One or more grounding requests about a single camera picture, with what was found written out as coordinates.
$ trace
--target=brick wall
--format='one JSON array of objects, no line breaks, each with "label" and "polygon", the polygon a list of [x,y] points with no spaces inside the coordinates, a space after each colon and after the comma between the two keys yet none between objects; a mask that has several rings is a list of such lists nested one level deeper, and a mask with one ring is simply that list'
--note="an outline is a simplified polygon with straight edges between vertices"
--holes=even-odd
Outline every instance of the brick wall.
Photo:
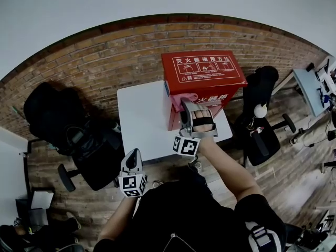
[{"label": "brick wall", "polygon": [[281,81],[292,68],[318,64],[327,53],[282,30],[213,15],[157,15],[104,24],[65,38],[33,55],[0,82],[0,126],[33,139],[23,114],[43,81],[78,89],[84,105],[118,116],[117,90],[161,80],[161,53],[231,50],[245,74],[276,67]]}]

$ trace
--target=white desk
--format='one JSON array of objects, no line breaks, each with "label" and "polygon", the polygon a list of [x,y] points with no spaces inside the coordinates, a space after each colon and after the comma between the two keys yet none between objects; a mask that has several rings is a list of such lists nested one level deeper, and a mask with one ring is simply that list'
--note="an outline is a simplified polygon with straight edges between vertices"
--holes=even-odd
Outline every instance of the white desk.
[{"label": "white desk", "polygon": [[[179,131],[167,130],[170,109],[163,105],[167,99],[163,81],[123,88],[117,95],[125,154],[138,148],[143,161],[175,154],[172,147]],[[216,142],[232,137],[224,111],[214,121],[218,131]]]}]

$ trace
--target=black office chair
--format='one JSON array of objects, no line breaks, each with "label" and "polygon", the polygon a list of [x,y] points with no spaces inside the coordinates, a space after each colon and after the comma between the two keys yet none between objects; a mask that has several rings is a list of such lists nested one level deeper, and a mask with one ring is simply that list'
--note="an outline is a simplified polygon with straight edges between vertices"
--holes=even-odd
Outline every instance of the black office chair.
[{"label": "black office chair", "polygon": [[27,98],[24,114],[34,136],[72,156],[77,170],[67,172],[62,164],[58,168],[68,191],[75,190],[71,178],[78,174],[95,191],[119,175],[125,154],[121,134],[112,130],[115,122],[87,115],[75,90],[57,91],[44,82]]},{"label": "black office chair", "polygon": [[[266,118],[255,117],[254,109],[257,105],[266,105],[268,108],[278,79],[279,73],[272,66],[258,68],[254,74],[246,77],[248,85],[243,89],[243,113],[233,124],[233,129],[242,144],[241,148],[244,150],[244,167],[247,157],[251,164],[256,166],[267,161],[280,149],[279,140],[274,133],[275,129],[288,125],[293,133],[296,131],[295,125],[287,114],[282,115],[284,121],[274,126],[271,126]],[[260,133],[254,132],[254,129],[259,127],[264,128]]]}]

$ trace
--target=red box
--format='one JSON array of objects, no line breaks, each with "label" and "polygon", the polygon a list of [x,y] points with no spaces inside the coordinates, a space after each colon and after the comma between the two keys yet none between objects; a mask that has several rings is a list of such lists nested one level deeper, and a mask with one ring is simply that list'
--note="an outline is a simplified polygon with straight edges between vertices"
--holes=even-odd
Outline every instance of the red box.
[{"label": "red box", "polygon": [[[232,51],[188,51],[161,56],[168,96],[195,93],[194,102],[207,106],[214,117],[239,88],[247,86]],[[171,103],[165,107],[171,108],[168,130],[179,129],[180,114]]]}]

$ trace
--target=pink cloth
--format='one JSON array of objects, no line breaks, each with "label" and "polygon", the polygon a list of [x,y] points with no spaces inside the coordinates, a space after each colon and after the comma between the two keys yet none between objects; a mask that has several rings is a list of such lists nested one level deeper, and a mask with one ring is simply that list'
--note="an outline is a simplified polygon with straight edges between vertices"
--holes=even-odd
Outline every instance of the pink cloth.
[{"label": "pink cloth", "polygon": [[197,100],[198,96],[195,93],[181,93],[178,95],[171,95],[170,99],[172,100],[172,103],[174,105],[174,108],[177,112],[181,112],[183,111],[183,107],[181,104],[181,99],[182,98],[187,98],[189,100],[191,100],[192,102]]}]

